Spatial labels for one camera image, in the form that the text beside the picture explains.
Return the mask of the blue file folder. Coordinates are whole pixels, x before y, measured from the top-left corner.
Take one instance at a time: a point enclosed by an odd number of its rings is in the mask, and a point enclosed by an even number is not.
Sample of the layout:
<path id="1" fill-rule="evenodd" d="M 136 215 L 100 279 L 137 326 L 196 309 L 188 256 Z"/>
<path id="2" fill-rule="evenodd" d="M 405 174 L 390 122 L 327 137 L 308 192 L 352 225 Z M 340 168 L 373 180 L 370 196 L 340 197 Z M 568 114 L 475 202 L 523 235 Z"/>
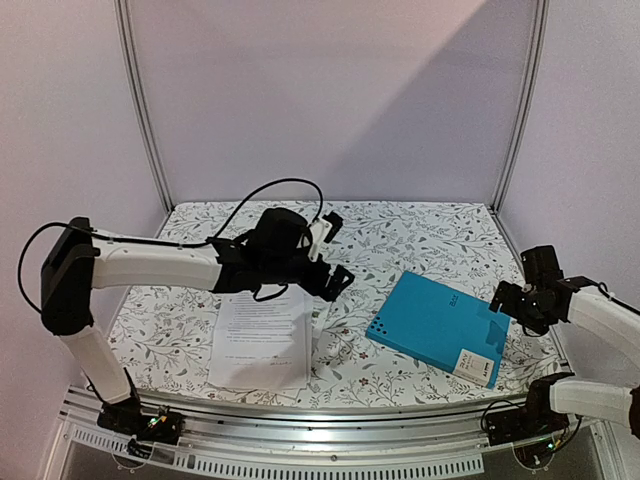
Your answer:
<path id="1" fill-rule="evenodd" d="M 425 364 L 492 389 L 511 319 L 478 298 L 405 272 L 366 337 Z"/>

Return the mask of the printed paper sheet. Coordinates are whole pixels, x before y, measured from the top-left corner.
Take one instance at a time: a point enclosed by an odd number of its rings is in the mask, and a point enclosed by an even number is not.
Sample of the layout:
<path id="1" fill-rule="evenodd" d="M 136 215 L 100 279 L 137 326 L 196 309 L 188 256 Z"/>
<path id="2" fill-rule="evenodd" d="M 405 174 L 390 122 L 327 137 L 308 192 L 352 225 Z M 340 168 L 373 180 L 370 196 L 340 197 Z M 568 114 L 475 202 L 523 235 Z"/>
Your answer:
<path id="1" fill-rule="evenodd" d="M 223 298 L 213 330 L 208 382 L 219 388 L 301 389 L 310 375 L 311 297 L 298 287 L 265 302 Z"/>

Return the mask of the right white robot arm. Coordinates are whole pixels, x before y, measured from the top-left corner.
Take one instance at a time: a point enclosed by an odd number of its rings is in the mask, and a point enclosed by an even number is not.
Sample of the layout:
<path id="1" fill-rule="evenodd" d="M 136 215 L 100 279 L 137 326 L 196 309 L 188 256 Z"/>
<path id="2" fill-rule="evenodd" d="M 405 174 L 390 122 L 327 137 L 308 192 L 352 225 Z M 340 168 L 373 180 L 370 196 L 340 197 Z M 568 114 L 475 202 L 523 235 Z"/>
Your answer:
<path id="1" fill-rule="evenodd" d="M 543 335 L 560 322 L 599 337 L 634 365 L 639 364 L 639 310 L 615 298 L 602 282 L 567 277 L 553 246 L 520 254 L 523 286 L 502 281 L 489 304 L 516 320 L 524 330 Z M 486 413 L 481 429 L 500 445 L 545 435 L 569 426 L 569 417 L 607 420 L 639 435 L 639 389 L 581 380 L 561 372 L 535 380 L 525 403 Z"/>

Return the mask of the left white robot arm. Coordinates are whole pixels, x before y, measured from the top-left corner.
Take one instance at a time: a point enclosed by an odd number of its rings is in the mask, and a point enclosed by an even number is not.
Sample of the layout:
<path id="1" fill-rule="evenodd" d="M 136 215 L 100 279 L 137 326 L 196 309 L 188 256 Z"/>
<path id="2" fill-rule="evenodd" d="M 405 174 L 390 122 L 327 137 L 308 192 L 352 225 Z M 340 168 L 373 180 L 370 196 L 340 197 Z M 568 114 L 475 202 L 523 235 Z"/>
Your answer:
<path id="1" fill-rule="evenodd" d="M 335 213 L 307 222 L 292 210 L 268 208 L 254 228 L 234 239 L 212 236 L 186 244 L 101 234 L 87 218 L 77 217 L 64 225 L 42 265 L 40 318 L 67 346 L 97 397 L 111 404 L 111 419 L 126 433 L 138 434 L 149 415 L 132 399 L 132 380 L 94 324 L 93 290 L 163 286 L 257 294 L 268 285 L 297 285 L 332 302 L 355 279 L 321 254 L 342 225 Z"/>

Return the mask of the floral patterned table mat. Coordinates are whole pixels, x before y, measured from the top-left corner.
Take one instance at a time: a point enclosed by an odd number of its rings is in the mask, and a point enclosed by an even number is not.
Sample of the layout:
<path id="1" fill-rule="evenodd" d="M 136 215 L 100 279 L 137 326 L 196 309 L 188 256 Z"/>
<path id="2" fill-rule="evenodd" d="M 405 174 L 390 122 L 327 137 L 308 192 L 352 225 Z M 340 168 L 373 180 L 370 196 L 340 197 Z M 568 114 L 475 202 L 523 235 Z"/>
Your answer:
<path id="1" fill-rule="evenodd" d="M 490 211 L 480 203 L 331 201 L 344 220 L 326 249 L 354 283 L 314 306 L 308 384 L 299 390 L 219 388 L 207 380 L 221 298 L 177 287 L 135 287 L 108 337 L 139 390 L 235 403 L 309 409 L 456 404 L 517 397 L 562 371 L 555 338 L 512 325 L 496 385 L 483 389 L 369 340 L 365 330 L 401 274 L 411 271 L 489 300 L 521 275 Z"/>

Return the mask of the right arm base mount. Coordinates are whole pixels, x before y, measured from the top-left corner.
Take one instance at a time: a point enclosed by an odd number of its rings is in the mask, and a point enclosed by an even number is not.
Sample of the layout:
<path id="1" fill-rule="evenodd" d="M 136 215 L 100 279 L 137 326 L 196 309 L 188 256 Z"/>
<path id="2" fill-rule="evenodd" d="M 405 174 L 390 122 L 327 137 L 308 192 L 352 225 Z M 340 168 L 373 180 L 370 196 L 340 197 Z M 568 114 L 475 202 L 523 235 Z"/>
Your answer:
<path id="1" fill-rule="evenodd" d="M 554 432 L 567 433 L 570 425 L 567 414 L 539 413 L 507 400 L 491 402 L 480 419 L 480 429 L 491 446 L 546 438 Z"/>

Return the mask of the aluminium front rail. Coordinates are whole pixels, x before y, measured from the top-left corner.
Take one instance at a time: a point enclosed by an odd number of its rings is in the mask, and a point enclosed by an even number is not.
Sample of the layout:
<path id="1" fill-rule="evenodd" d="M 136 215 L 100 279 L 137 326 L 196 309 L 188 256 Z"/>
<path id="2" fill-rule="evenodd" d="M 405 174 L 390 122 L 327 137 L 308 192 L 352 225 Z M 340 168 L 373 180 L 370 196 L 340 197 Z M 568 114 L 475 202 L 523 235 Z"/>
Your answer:
<path id="1" fill-rule="evenodd" d="M 356 445 L 362 449 L 400 448 L 400 443 L 433 444 L 443 447 L 445 443 L 462 445 L 474 440 L 478 448 L 489 446 L 486 434 L 480 429 L 480 418 L 489 402 L 487 400 L 457 404 L 435 404 L 418 406 L 303 409 L 253 405 L 214 401 L 180 396 L 177 394 L 142 391 L 140 394 L 143 413 L 154 413 L 158 407 L 168 406 L 171 412 L 185 417 L 181 446 L 196 441 L 223 444 L 244 442 L 248 444 L 274 444 L 293 449 L 299 446 L 309 450 L 318 447 Z M 106 447 L 107 453 L 115 452 L 120 434 L 97 426 L 101 402 L 94 393 L 80 387 L 69 387 L 59 412 L 54 445 L 49 458 L 49 469 L 55 462 L 64 464 L 76 430 L 86 426 L 105 434 L 106 440 L 98 447 Z M 611 428 L 601 421 L 583 422 L 581 428 L 589 430 L 593 450 L 601 465 L 619 460 L 615 438 Z"/>

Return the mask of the right aluminium frame post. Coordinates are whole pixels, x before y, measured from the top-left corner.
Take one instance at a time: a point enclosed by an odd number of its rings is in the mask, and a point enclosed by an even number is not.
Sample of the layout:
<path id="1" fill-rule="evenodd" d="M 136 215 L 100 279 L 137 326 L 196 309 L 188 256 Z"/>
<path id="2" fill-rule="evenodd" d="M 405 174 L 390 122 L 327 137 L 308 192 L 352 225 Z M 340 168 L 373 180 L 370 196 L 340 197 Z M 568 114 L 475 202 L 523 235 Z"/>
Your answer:
<path id="1" fill-rule="evenodd" d="M 526 124 L 533 103 L 536 80 L 540 69 L 548 15 L 549 2 L 547 0 L 535 1 L 528 49 L 518 96 L 516 117 L 511 130 L 503 166 L 492 195 L 491 203 L 489 204 L 489 209 L 494 216 L 500 214 L 505 203 L 518 154 L 524 139 Z"/>

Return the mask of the aluminium frame post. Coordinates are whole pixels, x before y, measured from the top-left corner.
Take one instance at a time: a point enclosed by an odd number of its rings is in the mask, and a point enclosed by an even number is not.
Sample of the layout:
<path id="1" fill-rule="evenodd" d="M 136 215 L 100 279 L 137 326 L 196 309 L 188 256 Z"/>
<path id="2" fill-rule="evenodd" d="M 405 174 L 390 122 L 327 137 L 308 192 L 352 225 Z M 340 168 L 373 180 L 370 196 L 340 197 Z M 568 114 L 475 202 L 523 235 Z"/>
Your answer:
<path id="1" fill-rule="evenodd" d="M 526 124 L 533 103 L 536 80 L 540 69 L 548 15 L 549 2 L 547 0 L 535 1 L 528 49 L 518 96 L 516 117 L 511 130 L 503 166 L 492 195 L 491 203 L 489 204 L 489 209 L 494 216 L 500 214 L 505 203 L 518 154 L 524 139 Z"/>
<path id="2" fill-rule="evenodd" d="M 131 2 L 115 0 L 116 23 L 119 31 L 125 74 L 129 85 L 135 117 L 145 151 L 151 176 L 164 210 L 171 213 L 175 207 L 169 182 L 160 155 L 160 150 L 146 98 L 142 73 L 137 55 Z"/>

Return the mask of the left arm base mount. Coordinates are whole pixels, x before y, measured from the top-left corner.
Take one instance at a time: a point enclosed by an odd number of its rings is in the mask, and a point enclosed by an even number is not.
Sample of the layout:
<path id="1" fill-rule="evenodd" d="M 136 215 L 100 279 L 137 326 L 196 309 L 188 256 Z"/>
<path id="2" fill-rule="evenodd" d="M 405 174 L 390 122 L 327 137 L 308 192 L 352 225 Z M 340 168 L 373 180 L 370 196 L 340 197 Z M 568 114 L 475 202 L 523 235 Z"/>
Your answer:
<path id="1" fill-rule="evenodd" d="M 159 407 L 150 414 L 143 412 L 135 398 L 102 405 L 97 425 L 111 432 L 134 436 L 138 441 L 176 445 L 185 424 L 185 417 L 169 407 Z"/>

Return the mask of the left aluminium frame post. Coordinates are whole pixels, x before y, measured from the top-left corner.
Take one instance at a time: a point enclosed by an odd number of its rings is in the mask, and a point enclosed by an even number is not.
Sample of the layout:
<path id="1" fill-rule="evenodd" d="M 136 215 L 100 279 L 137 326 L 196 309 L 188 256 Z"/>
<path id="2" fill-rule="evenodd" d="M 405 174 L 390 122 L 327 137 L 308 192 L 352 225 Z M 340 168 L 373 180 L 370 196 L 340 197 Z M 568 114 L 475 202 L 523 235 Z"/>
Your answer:
<path id="1" fill-rule="evenodd" d="M 164 210 L 171 213 L 175 207 L 169 182 L 160 155 L 160 150 L 146 98 L 142 73 L 137 55 L 131 2 L 115 0 L 116 23 L 119 31 L 125 74 L 129 85 L 135 117 L 145 151 L 151 176 Z"/>

